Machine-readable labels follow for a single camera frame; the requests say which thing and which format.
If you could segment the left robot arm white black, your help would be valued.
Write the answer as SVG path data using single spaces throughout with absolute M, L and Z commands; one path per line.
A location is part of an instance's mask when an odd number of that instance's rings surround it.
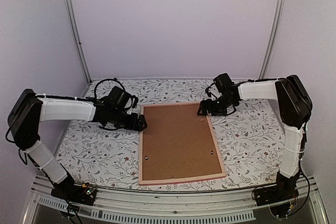
M 78 195 L 78 188 L 72 184 L 73 180 L 65 168 L 41 142 L 39 124 L 77 120 L 100 123 L 101 127 L 112 124 L 115 129 L 141 132 L 148 126 L 144 115 L 128 112 L 136 107 L 137 102 L 137 97 L 117 86 L 101 98 L 36 94 L 32 89 L 25 89 L 7 118 L 5 136 L 11 136 L 9 142 L 14 143 L 58 185 L 57 190 L 61 195 L 73 200 Z

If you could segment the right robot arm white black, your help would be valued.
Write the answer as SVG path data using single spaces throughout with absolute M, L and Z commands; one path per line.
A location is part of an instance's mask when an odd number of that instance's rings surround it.
M 247 80 L 234 83 L 227 73 L 217 76 L 212 83 L 220 93 L 216 97 L 207 87 L 208 99 L 199 103 L 198 115 L 227 116 L 229 107 L 235 108 L 245 100 L 277 101 L 285 128 L 285 148 L 282 163 L 271 196 L 284 200 L 296 187 L 301 173 L 300 162 L 305 152 L 307 124 L 312 114 L 312 101 L 296 74 L 285 78 Z

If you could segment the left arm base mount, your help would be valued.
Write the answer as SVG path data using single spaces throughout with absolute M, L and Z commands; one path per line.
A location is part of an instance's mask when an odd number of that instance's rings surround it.
M 71 183 L 62 185 L 55 184 L 51 191 L 51 195 L 65 201 L 93 206 L 97 195 L 97 189 L 89 183 L 82 185 Z

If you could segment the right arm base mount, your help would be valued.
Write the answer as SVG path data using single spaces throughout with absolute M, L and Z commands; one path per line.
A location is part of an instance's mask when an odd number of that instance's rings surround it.
M 298 202 L 299 192 L 297 188 L 287 192 L 277 190 L 277 186 L 255 187 L 252 190 L 251 197 L 257 206 L 271 205 L 286 201 L 283 204 L 270 206 L 270 213 L 276 218 L 287 218 Z

